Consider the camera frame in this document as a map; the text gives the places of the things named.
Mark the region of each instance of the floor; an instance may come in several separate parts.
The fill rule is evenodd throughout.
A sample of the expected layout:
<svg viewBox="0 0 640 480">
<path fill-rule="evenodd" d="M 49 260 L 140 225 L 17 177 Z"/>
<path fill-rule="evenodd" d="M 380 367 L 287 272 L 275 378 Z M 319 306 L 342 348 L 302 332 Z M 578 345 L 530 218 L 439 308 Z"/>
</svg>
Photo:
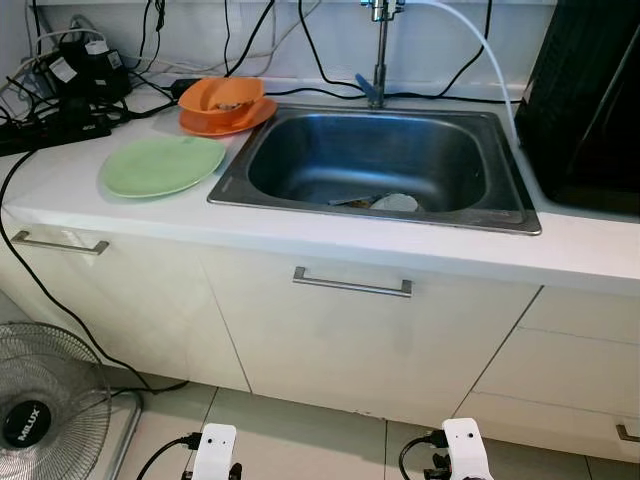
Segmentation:
<svg viewBox="0 0 640 480">
<path fill-rule="evenodd" d="M 200 431 L 205 423 L 237 427 L 234 461 L 246 480 L 402 480 L 397 455 L 424 434 L 415 425 L 386 422 L 198 384 L 155 397 L 145 411 L 125 457 L 119 480 L 133 480 L 166 442 Z M 495 480 L 638 480 L 638 465 L 485 441 Z M 416 447 L 407 456 L 412 479 L 431 466 L 434 450 Z M 145 480 L 180 480 L 190 452 L 173 447 Z M 92 480 L 102 480 L 93 475 Z"/>
</svg>

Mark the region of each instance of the fan grille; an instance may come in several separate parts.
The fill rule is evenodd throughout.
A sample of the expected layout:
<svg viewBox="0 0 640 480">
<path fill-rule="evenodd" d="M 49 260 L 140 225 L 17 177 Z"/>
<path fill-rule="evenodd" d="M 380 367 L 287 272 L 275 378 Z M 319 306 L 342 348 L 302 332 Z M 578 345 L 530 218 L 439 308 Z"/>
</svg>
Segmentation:
<svg viewBox="0 0 640 480">
<path fill-rule="evenodd" d="M 19 448 L 8 441 L 6 425 L 16 406 L 33 401 L 46 405 L 51 423 L 40 441 Z M 100 360 L 80 338 L 40 323 L 0 325 L 0 478 L 85 479 L 110 413 Z"/>
</svg>

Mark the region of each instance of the green plate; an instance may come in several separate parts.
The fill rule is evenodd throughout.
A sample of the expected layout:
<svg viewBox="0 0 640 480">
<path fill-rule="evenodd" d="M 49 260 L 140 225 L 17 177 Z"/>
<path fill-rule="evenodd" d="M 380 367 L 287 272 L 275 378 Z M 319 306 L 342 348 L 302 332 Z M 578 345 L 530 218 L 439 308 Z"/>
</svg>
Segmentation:
<svg viewBox="0 0 640 480">
<path fill-rule="evenodd" d="M 185 190 L 210 175 L 224 158 L 224 145 L 198 137 L 139 140 L 113 153 L 102 181 L 121 197 L 155 197 Z"/>
</svg>

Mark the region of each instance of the sink basin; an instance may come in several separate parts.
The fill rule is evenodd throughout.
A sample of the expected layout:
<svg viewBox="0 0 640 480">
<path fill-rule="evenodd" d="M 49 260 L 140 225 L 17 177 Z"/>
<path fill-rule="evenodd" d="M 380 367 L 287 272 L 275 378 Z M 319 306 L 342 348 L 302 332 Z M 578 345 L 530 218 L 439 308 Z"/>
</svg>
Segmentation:
<svg viewBox="0 0 640 480">
<path fill-rule="evenodd" d="M 395 193 L 413 197 L 418 208 L 353 206 Z M 490 113 L 281 106 L 253 132 L 208 199 L 540 232 L 498 118 Z"/>
</svg>

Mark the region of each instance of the faucet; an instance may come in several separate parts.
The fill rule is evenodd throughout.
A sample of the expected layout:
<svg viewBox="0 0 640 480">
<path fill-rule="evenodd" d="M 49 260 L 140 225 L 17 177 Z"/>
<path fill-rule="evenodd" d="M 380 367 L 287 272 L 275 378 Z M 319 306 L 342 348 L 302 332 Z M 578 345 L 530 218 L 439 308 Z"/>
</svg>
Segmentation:
<svg viewBox="0 0 640 480">
<path fill-rule="evenodd" d="M 369 107 L 384 107 L 384 85 L 387 76 L 387 66 L 384 57 L 387 49 L 387 27 L 396 13 L 404 11 L 405 0 L 360 0 L 360 5 L 371 7 L 371 20 L 380 24 L 378 34 L 378 62 L 373 71 L 373 85 L 359 73 L 356 81 L 369 99 Z"/>
</svg>

